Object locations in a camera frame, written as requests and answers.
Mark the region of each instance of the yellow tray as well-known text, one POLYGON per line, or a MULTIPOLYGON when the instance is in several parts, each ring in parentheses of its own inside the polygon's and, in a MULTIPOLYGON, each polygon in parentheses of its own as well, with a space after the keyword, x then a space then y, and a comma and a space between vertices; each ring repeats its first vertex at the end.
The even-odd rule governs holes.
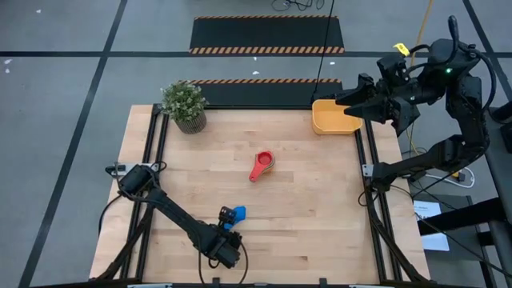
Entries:
POLYGON ((345 115, 348 106, 336 105, 335 100, 313 102, 313 130, 316 134, 352 134, 362 126, 362 119, 345 115))

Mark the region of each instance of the blue object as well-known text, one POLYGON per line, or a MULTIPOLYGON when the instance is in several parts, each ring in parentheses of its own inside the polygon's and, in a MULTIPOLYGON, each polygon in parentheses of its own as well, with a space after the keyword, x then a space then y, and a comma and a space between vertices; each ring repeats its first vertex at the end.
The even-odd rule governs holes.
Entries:
POLYGON ((224 224, 224 229, 230 230, 233 226, 237 225, 238 222, 246 220, 246 207, 245 206, 236 206, 233 211, 235 212, 234 216, 234 224, 224 224))

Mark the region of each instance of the wooden tabletop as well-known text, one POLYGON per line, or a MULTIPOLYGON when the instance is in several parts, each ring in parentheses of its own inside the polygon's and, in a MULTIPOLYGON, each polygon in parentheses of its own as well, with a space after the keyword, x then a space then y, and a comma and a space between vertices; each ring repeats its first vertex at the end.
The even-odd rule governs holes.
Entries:
MULTIPOLYGON (((132 106, 120 162, 141 161, 150 112, 151 106, 132 106)), ((207 110, 206 117, 206 128, 195 135, 182 133, 170 121, 163 155, 168 167, 161 172, 161 184, 177 204, 207 223, 217 223, 222 206, 247 208, 247 220, 234 228, 248 250, 245 282, 316 284, 327 278, 329 284, 378 283, 366 208, 358 205, 363 188, 352 134, 316 135, 308 110, 207 110), (271 150, 276 163, 252 183, 254 155, 262 150, 271 150)), ((374 124, 374 135, 381 161, 402 159, 390 125, 374 124)), ((408 190, 405 180, 394 184, 408 190)), ((116 188, 113 183, 110 199, 116 188)), ((392 188, 387 199, 398 246, 429 277, 410 198, 392 188)), ((123 198, 106 212, 91 277, 103 272, 124 244, 132 207, 123 198)), ((132 257, 130 275, 137 258, 132 257)), ((212 270, 202 257, 208 282, 212 277, 238 282, 245 265, 242 254, 235 268, 212 270)), ((390 265, 386 268, 392 278, 390 265)), ((198 252, 159 212, 154 213, 144 281, 199 282, 198 252)))

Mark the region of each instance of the plant pot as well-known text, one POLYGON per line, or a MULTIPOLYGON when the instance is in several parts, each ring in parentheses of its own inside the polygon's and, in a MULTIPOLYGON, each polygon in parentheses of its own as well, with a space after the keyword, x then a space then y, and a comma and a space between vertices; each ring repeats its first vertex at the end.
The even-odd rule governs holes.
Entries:
POLYGON ((205 111, 201 111, 201 113, 195 119, 190 121, 174 121, 183 133, 196 134, 201 132, 201 130, 206 126, 205 111))

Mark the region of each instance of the green leaves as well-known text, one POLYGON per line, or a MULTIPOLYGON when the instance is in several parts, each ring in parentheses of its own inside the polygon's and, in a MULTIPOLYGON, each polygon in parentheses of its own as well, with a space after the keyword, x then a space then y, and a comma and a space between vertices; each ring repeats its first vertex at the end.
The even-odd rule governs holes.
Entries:
POLYGON ((160 91, 163 94, 162 112, 177 122, 194 120, 208 104, 201 96, 201 87, 188 82, 171 84, 160 91))

